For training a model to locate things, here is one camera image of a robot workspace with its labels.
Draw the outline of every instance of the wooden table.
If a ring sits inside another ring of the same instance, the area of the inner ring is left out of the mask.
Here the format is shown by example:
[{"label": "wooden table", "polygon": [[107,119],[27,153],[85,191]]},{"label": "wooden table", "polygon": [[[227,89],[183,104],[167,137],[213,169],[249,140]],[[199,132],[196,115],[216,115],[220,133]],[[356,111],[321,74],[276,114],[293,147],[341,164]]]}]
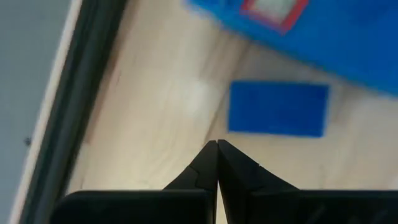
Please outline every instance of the wooden table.
[{"label": "wooden table", "polygon": [[[227,133],[234,79],[329,84],[325,137]],[[301,189],[398,187],[397,100],[223,30],[179,0],[130,2],[70,191],[162,189],[210,139]]]}]

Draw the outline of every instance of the white strip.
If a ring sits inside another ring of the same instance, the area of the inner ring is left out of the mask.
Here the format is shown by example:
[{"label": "white strip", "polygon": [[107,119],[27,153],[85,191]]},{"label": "white strip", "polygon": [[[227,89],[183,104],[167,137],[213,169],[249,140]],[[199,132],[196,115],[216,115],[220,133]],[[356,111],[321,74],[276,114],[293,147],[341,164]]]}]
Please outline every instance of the white strip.
[{"label": "white strip", "polygon": [[58,83],[63,70],[63,65],[67,57],[73,31],[75,30],[75,24],[79,15],[80,7],[81,0],[72,0],[60,39],[60,45],[58,46],[57,54],[55,56],[55,60],[53,61],[53,67],[51,70],[49,82],[47,83],[47,89],[45,91],[45,95],[41,104],[39,118],[35,125],[32,144],[25,159],[22,178],[19,183],[18,191],[14,199],[14,205],[12,206],[11,215],[8,221],[9,224],[18,224],[21,218],[21,213],[25,204],[27,191],[29,189],[34,168],[37,162],[37,156],[39,155],[44,132],[47,127],[47,122],[49,120],[51,108],[55,98],[55,93],[57,92]]}]

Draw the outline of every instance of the blue block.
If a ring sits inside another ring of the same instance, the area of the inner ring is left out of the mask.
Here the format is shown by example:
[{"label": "blue block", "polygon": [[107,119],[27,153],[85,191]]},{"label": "blue block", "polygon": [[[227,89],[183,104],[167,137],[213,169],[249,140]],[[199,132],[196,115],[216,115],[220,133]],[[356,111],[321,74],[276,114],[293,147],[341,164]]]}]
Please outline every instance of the blue block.
[{"label": "blue block", "polygon": [[322,137],[328,89],[304,83],[232,82],[228,129]]},{"label": "blue block", "polygon": [[309,0],[285,35],[240,13],[242,0],[187,1],[293,58],[398,96],[397,0]]}]

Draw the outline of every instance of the wooden surface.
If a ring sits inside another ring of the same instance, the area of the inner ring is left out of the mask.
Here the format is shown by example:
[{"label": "wooden surface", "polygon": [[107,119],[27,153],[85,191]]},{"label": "wooden surface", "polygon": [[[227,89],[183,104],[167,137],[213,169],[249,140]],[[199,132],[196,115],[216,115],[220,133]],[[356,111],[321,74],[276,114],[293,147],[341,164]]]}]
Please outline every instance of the wooden surface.
[{"label": "wooden surface", "polygon": [[[233,79],[330,84],[326,136],[228,134]],[[302,189],[396,189],[397,133],[393,98],[222,30],[178,0],[130,2],[70,191],[162,189],[210,139]]]}]

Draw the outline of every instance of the red outline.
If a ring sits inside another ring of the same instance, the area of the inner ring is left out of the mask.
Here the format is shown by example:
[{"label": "red outline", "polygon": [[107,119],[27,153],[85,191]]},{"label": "red outline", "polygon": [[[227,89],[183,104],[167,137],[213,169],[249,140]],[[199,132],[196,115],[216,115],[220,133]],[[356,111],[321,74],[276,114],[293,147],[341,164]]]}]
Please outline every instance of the red outline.
[{"label": "red outline", "polygon": [[308,0],[296,0],[296,3],[293,6],[293,9],[289,12],[289,15],[287,15],[287,17],[281,23],[278,23],[276,21],[273,21],[266,15],[261,14],[260,12],[252,11],[251,9],[254,1],[256,0],[244,0],[241,6],[243,13],[254,16],[255,19],[265,22],[272,27],[279,29],[280,31],[282,31],[283,34],[293,28],[297,19],[299,19],[301,13],[303,13],[305,7],[308,5]]}]

